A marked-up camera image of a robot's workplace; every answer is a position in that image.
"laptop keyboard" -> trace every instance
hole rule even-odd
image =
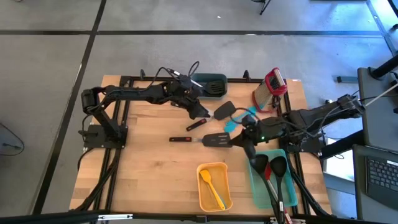
[[[398,161],[366,157],[366,194],[398,210]]]
[[[376,158],[368,158],[367,163],[370,183],[398,192],[398,166]]]

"red spatula handle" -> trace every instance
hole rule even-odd
[[[195,128],[197,128],[203,124],[206,124],[206,123],[207,123],[207,119],[203,118],[203,119],[191,124],[189,127],[187,127],[187,131],[191,131],[192,129],[195,129]]]
[[[192,138],[191,137],[170,137],[169,141],[192,142]]]

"concrete floor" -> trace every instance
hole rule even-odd
[[[1,1],[0,29],[90,30],[99,4],[99,0]],[[257,10],[258,4],[251,1],[108,0],[99,29],[378,30],[365,2],[278,0],[269,4],[263,16]],[[17,157],[0,157],[0,217],[29,213],[87,40],[85,35],[0,35],[0,122],[26,145]],[[356,84],[337,84],[336,76],[355,76],[358,67],[376,67],[390,57],[382,37],[97,36],[80,90],[99,85],[105,74],[138,75],[143,68],[153,75],[161,66],[186,72],[199,60],[198,72],[228,77],[241,77],[247,69],[259,78],[279,67],[285,78],[303,81],[308,106],[313,108],[324,99],[358,89]],[[82,149],[77,134],[83,118],[80,105],[78,97],[45,213],[68,209]],[[361,120],[351,119],[326,131],[339,138],[359,129]],[[343,208],[339,205],[352,204],[352,197],[335,195],[340,200],[333,212],[354,217],[338,211]]]

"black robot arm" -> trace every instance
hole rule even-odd
[[[358,118],[364,111],[355,96],[344,95],[337,101],[312,110],[293,110],[281,117],[255,121],[250,115],[242,120],[244,129],[231,140],[231,144],[243,147],[249,159],[256,155],[254,146],[259,142],[283,138],[290,145],[300,147],[306,138],[318,138],[324,126],[339,119]]]
[[[105,95],[100,101],[99,94]],[[116,100],[139,100],[161,105],[168,101],[188,111],[191,119],[209,118],[198,97],[201,95],[199,86],[193,84],[186,75],[180,75],[171,82],[149,85],[147,88],[126,88],[116,86],[94,87],[84,90],[81,94],[83,112],[93,115],[100,126],[90,125],[87,131],[80,134],[86,136],[85,147],[121,147],[126,142],[127,127],[119,126],[117,121],[109,118],[105,109]]]

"wooden tabletop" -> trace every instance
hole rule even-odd
[[[119,85],[120,76],[105,75],[102,86]],[[134,86],[145,87],[149,82],[134,82]],[[231,100],[235,107],[252,106],[251,92],[258,83],[229,83],[228,93],[222,100],[201,100],[201,104],[215,110]],[[287,80],[292,110],[306,108],[302,83]],[[111,116],[114,104],[106,109]],[[276,114],[258,114],[261,118]],[[145,213],[204,213],[199,206],[196,170],[200,164],[225,162],[228,166],[228,182],[233,207],[225,212],[213,214],[231,215],[272,215],[272,209],[258,209],[253,201],[248,162],[240,147],[204,147],[200,142],[169,142],[171,136],[191,136],[201,138],[205,134],[223,132],[229,119],[213,120],[193,131],[185,128],[194,123],[188,113],[180,108],[152,105],[146,101],[131,101],[127,125],[126,147],[122,150],[116,185],[113,195],[112,211]],[[238,126],[231,137],[241,131]],[[257,151],[278,149],[276,140],[260,143]],[[82,160],[77,176],[70,208],[79,206],[98,181],[104,149],[94,149]],[[331,213],[329,199],[323,180],[320,162],[313,155],[301,153],[305,183],[313,197],[327,212]],[[298,211],[303,213],[300,191],[295,184],[298,197]],[[104,207],[107,190],[101,199]]]

